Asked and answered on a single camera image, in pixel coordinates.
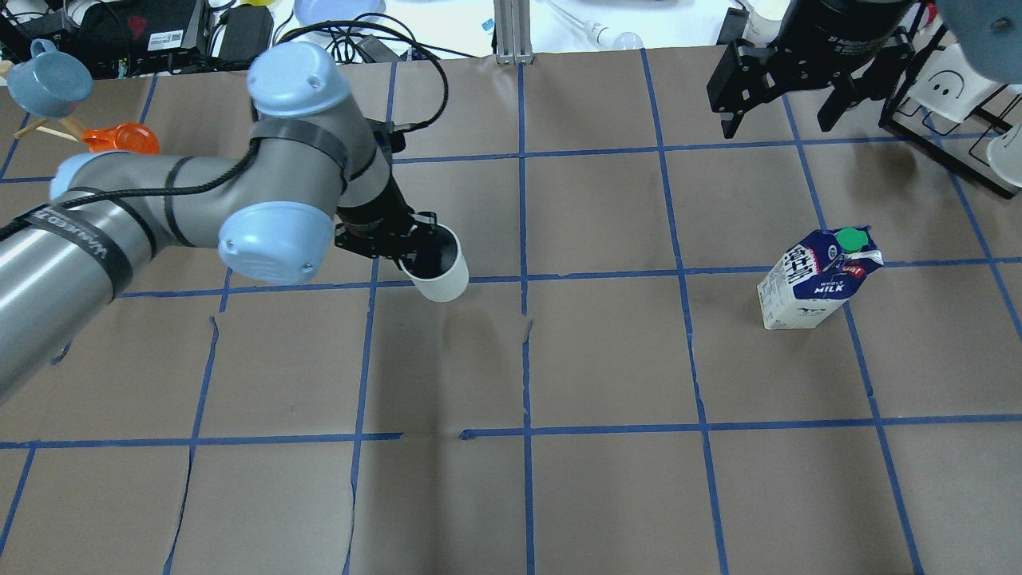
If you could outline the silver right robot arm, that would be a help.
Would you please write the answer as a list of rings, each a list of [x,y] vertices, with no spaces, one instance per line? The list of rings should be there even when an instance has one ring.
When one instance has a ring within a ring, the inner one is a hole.
[[[910,1],[793,1],[769,44],[731,41],[706,85],[725,138],[734,137],[746,113],[786,93],[830,89],[817,113],[824,132],[862,101],[888,101],[916,56],[915,37],[902,25],[912,7]],[[1018,1],[935,7],[975,71],[1019,83]]]

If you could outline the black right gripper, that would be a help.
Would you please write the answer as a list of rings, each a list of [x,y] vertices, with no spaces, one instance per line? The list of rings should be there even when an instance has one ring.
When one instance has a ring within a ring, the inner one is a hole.
[[[817,112],[829,132],[863,101],[887,101],[915,56],[901,25],[913,1],[793,1],[764,46],[727,44],[706,85],[723,138],[752,109],[792,92],[830,89]]]

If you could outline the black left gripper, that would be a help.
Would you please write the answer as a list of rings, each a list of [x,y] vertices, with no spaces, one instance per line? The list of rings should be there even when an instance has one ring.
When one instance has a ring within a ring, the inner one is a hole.
[[[414,211],[394,180],[367,203],[339,206],[336,215],[336,247],[370,259],[416,263],[438,233],[438,215]]]

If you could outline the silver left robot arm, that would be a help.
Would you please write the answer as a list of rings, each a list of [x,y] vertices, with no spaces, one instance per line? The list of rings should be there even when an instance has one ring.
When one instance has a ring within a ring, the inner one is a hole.
[[[211,248],[267,284],[318,273],[330,245],[413,280],[458,265],[455,237],[406,203],[374,127],[322,47],[284,42],[246,77],[259,119],[240,160],[88,153],[2,230],[1,375],[8,398],[169,245]]]

